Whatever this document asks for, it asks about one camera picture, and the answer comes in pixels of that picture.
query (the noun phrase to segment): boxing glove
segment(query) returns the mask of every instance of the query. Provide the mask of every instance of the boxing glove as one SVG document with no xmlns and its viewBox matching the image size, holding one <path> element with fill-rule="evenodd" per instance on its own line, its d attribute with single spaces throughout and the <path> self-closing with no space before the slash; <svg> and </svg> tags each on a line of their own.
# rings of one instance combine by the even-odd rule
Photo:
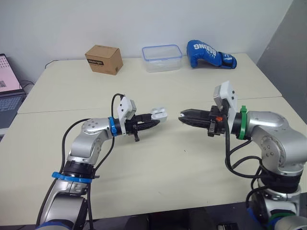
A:
<svg viewBox="0 0 307 230">
<path fill-rule="evenodd" d="M 193 68 L 197 66 L 198 59 L 204 59 L 215 66 L 225 69 L 234 69 L 236 67 L 236 59 L 234 56 L 217 52 L 210 45 L 199 40 L 191 40 L 188 42 L 187 55 Z"/>
</svg>

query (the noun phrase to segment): silver robotic arm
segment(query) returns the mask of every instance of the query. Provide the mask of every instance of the silver robotic arm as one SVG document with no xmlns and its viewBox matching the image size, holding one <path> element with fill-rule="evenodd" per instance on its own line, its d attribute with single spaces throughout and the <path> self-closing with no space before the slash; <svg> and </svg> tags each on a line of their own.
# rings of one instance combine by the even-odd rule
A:
<svg viewBox="0 0 307 230">
<path fill-rule="evenodd" d="M 237 96 L 229 81 L 215 88 L 213 98 L 216 105 L 210 111 L 188 109 L 181 112 L 179 120 L 208 129 L 210 137 L 225 134 L 226 166 L 236 175 L 253 179 L 246 205 L 261 225 L 271 226 L 275 230 L 307 227 L 307 218 L 299 216 L 299 181 L 307 161 L 307 138 L 293 130 L 287 120 L 276 113 L 247 112 L 245 106 L 238 113 Z M 230 150 L 230 133 L 248 141 Z M 260 147 L 261 158 L 248 156 L 231 165 L 230 155 L 251 141 Z M 234 170 L 248 159 L 260 162 L 255 175 L 245 175 Z M 256 180 L 258 188 L 254 189 Z"/>
<path fill-rule="evenodd" d="M 95 175 L 95 172 L 110 154 L 114 146 L 114 137 L 133 134 L 135 141 L 139 141 L 138 131 L 154 127 L 160 120 L 166 120 L 167 113 L 163 108 L 153 110 L 152 114 L 135 115 L 134 101 L 122 94 L 118 95 L 121 97 L 117 109 L 118 118 L 111 116 L 85 119 L 80 134 L 72 143 L 65 166 L 61 167 L 60 172 L 52 174 L 55 180 L 37 217 L 37 229 L 81 230 L 84 227 L 87 212 L 89 218 L 92 218 L 89 196 L 91 182 L 99 177 Z M 63 138 L 62 151 L 65 151 L 65 137 L 68 131 Z M 113 139 L 110 151 L 94 168 L 103 143 L 109 139 Z"/>
</svg>

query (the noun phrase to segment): box label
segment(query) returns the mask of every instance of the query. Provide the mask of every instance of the box label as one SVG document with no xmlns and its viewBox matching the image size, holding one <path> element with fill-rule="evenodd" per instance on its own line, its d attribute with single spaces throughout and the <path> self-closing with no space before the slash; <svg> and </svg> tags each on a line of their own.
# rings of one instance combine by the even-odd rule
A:
<svg viewBox="0 0 307 230">
<path fill-rule="evenodd" d="M 97 61 L 97 60 L 92 60 L 92 59 L 88 59 L 87 61 L 90 64 L 96 64 L 96 65 L 104 66 L 103 61 Z"/>
</svg>

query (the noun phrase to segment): brown cardboard box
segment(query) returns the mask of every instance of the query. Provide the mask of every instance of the brown cardboard box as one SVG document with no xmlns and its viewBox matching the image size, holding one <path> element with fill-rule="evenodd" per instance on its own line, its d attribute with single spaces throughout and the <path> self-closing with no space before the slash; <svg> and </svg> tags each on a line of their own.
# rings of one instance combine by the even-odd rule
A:
<svg viewBox="0 0 307 230">
<path fill-rule="evenodd" d="M 94 72 L 116 75 L 123 66 L 119 48 L 95 45 L 85 56 Z"/>
</svg>

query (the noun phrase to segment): transparent food container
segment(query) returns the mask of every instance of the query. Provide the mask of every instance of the transparent food container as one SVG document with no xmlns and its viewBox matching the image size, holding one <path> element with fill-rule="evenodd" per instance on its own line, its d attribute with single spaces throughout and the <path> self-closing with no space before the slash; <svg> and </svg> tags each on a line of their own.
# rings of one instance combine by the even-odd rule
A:
<svg viewBox="0 0 307 230">
<path fill-rule="evenodd" d="M 181 67 L 182 53 L 177 45 L 143 47 L 142 56 L 146 70 L 150 73 Z"/>
</svg>

